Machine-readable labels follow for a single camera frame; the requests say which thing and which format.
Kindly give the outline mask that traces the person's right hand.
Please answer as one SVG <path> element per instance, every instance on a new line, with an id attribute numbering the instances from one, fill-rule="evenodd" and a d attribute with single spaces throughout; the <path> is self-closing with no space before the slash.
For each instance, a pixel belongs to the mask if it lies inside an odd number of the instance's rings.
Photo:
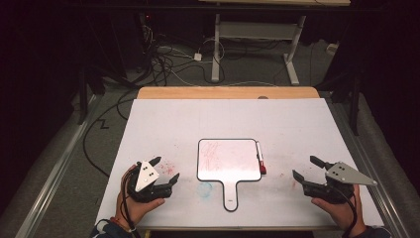
<path id="1" fill-rule="evenodd" d="M 350 199 L 352 205 L 347 203 L 331 204 L 317 197 L 312 198 L 311 202 L 327 212 L 337 226 L 344 230 L 347 235 L 355 227 L 366 226 L 363 218 L 360 187 L 357 184 L 354 185 L 354 196 Z"/>

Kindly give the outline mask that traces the white marker with red cap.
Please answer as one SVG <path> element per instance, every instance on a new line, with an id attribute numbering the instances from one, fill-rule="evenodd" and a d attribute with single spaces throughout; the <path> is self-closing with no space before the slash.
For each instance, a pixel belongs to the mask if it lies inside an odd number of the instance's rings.
<path id="1" fill-rule="evenodd" d="M 259 141 L 256 141 L 256 147 L 257 147 L 258 158 L 259 158 L 259 163 L 260 163 L 260 172 L 261 172 L 262 175 L 266 175 L 266 167 L 263 163 L 262 147 L 261 147 L 261 143 Z"/>

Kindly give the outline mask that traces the wooden table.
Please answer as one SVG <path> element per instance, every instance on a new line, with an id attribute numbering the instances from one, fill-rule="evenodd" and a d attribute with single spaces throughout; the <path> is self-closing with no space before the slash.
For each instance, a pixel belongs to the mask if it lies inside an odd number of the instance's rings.
<path id="1" fill-rule="evenodd" d="M 275 87 L 169 87 L 144 88 L 139 99 L 318 99 L 312 88 L 275 88 Z"/>

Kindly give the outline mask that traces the person's left hand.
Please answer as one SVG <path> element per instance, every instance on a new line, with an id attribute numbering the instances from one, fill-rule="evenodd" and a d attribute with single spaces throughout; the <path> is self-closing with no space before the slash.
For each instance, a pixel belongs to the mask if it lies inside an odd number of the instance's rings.
<path id="1" fill-rule="evenodd" d="M 129 221 L 132 221 L 134 225 L 137 225 L 148 212 L 151 212 L 165 203 L 164 198 L 157 198 L 148 203 L 135 202 L 127 195 L 125 179 L 127 174 L 134 167 L 135 165 L 132 165 L 128 168 L 121 178 L 120 192 L 117 196 L 116 213 L 114 215 L 117 224 L 126 231 L 131 228 Z"/>

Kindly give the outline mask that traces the grey metal floor rail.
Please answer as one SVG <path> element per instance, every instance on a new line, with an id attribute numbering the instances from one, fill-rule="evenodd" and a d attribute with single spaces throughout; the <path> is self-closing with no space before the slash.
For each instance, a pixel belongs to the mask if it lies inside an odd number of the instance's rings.
<path id="1" fill-rule="evenodd" d="M 378 182 L 368 191 L 385 227 L 394 238 L 415 238 L 420 198 L 394 158 L 367 103 L 363 98 L 359 102 L 358 134 L 350 126 L 350 106 L 331 99 L 327 103 L 357 167 Z"/>
<path id="2" fill-rule="evenodd" d="M 19 221 L 13 238 L 34 237 L 101 99 L 101 95 L 91 95 L 87 114 L 81 120 L 71 115 L 31 167 L 17 192 L 18 207 L 24 210 L 25 217 Z"/>

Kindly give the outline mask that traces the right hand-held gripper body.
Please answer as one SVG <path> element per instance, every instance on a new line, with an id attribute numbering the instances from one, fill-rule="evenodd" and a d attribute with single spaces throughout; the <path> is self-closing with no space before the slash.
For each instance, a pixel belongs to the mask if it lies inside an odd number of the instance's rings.
<path id="1" fill-rule="evenodd" d="M 310 181 L 311 185 L 302 187 L 306 196 L 321 198 L 329 203 L 346 203 L 354 194 L 355 184 L 377 185 L 376 180 L 343 162 L 332 165 L 329 170 L 325 169 L 324 184 Z"/>

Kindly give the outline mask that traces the white metal desk frame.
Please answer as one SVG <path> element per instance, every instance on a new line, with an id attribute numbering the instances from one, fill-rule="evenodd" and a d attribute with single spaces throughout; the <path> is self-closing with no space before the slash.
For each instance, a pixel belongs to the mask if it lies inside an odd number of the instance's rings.
<path id="1" fill-rule="evenodd" d="M 263 6 L 274 7 L 292 7 L 296 10 L 310 10 L 314 7 L 348 7 L 351 0 L 200 0 L 210 2 L 215 7 L 226 7 L 228 4 L 239 4 L 245 7 L 249 4 L 251 7 Z M 275 40 L 291 41 L 290 51 L 282 55 L 284 66 L 292 85 L 298 85 L 293 58 L 297 45 L 303 31 L 306 20 L 306 14 L 300 14 L 293 23 L 258 23 L 251 20 L 244 21 L 224 21 L 221 15 L 215 15 L 215 30 L 212 41 L 214 42 L 214 52 L 212 57 L 211 81 L 220 82 L 222 76 L 221 59 L 225 53 L 222 39 L 248 39 L 248 40 Z"/>

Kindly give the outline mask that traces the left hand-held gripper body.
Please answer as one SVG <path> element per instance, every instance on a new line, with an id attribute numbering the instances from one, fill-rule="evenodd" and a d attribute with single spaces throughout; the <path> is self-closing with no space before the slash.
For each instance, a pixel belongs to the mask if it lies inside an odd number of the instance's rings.
<path id="1" fill-rule="evenodd" d="M 127 185 L 128 195 L 136 202 L 147 203 L 157 198 L 168 198 L 172 194 L 172 183 L 155 185 L 158 172 L 149 162 L 138 163 L 131 172 Z"/>

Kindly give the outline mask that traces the black metal stand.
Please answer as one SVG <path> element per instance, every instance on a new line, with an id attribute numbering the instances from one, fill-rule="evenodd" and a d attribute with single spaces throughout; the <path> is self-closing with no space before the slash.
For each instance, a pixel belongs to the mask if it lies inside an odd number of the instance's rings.
<path id="1" fill-rule="evenodd" d="M 129 81 L 127 78 L 118 75 L 115 72 L 111 72 L 97 65 L 87 66 L 83 65 L 78 71 L 78 95 L 80 105 L 80 116 L 78 124 L 81 125 L 87 118 L 88 114 L 88 98 L 87 88 L 90 88 L 94 95 L 104 95 L 105 86 L 102 77 L 106 76 L 114 80 L 117 84 L 126 86 L 130 89 L 139 89 L 140 86 L 134 82 Z"/>
<path id="2" fill-rule="evenodd" d="M 358 136 L 361 73 L 355 67 L 349 66 L 336 75 L 326 76 L 323 82 L 315 85 L 315 88 L 318 91 L 330 91 L 330 98 L 334 103 L 349 101 L 349 126 L 353 134 Z"/>

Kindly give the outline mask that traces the large white table sheet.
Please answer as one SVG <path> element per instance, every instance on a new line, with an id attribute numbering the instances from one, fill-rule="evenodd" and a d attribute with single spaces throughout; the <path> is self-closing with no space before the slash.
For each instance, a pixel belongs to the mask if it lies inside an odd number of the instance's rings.
<path id="1" fill-rule="evenodd" d="M 237 185 L 238 208 L 230 212 L 217 181 L 197 177 L 202 139 L 254 139 L 267 169 L 258 181 Z M 160 157 L 161 181 L 178 176 L 173 194 L 140 223 L 151 229 L 332 229 L 330 216 L 304 195 L 294 172 L 325 179 L 310 156 L 354 160 L 327 103 L 321 99 L 137 99 L 132 107 L 98 215 L 115 213 L 120 179 L 134 163 Z"/>

